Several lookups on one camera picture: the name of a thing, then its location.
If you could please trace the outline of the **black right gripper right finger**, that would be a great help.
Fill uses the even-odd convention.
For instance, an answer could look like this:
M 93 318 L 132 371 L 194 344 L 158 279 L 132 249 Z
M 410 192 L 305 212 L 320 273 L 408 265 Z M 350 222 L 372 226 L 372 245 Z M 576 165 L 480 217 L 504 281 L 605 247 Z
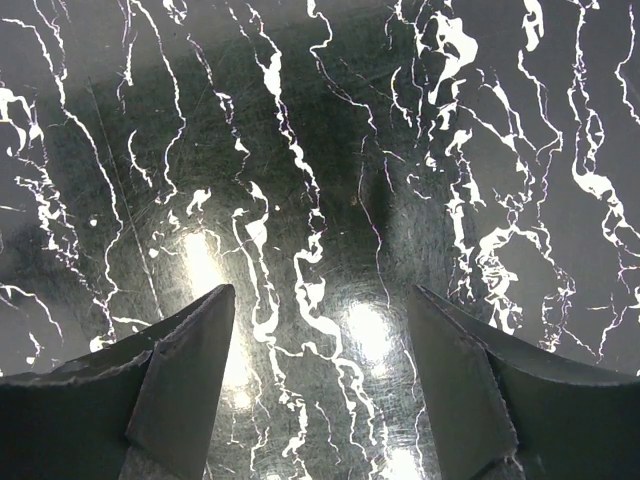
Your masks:
M 638 378 L 542 350 L 422 286 L 407 315 L 443 478 L 638 478 Z

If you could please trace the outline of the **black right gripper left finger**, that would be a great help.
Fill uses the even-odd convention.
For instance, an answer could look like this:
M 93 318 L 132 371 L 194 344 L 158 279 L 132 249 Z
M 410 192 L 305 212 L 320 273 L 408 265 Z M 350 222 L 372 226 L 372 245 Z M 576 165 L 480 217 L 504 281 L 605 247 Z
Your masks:
M 2 378 L 2 478 L 117 479 L 131 449 L 201 478 L 234 317 L 235 289 L 219 285 L 102 350 Z

